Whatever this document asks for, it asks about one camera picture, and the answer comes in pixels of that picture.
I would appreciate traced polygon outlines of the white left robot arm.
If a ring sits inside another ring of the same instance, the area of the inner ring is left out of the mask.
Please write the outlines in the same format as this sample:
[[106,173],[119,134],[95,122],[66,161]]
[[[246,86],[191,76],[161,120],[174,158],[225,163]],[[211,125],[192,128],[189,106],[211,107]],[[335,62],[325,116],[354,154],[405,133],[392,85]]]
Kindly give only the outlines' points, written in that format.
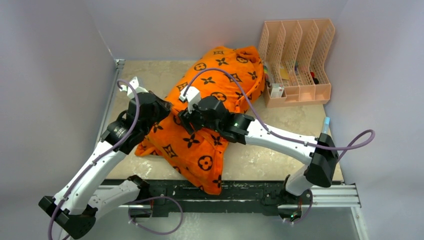
[[107,192],[95,192],[108,174],[151,131],[171,113],[172,104],[152,92],[135,94],[115,121],[101,134],[92,154],[75,176],[53,196],[45,195],[38,203],[49,216],[47,238],[53,239],[58,225],[77,240],[84,237],[97,220],[122,204],[138,205],[149,199],[149,184],[132,175]]

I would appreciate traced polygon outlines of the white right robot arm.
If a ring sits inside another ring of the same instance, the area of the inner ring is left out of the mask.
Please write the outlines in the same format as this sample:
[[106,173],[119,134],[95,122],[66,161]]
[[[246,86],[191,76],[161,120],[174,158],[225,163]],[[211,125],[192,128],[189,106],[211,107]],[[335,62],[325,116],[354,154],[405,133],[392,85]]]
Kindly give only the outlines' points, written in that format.
[[339,155],[332,149],[334,142],[328,134],[314,137],[275,128],[250,115],[230,112],[214,96],[181,96],[179,101],[187,103],[178,116],[189,134],[209,129],[231,143],[271,149],[303,163],[301,169],[285,179],[280,191],[284,202],[294,203],[312,186],[332,185]]

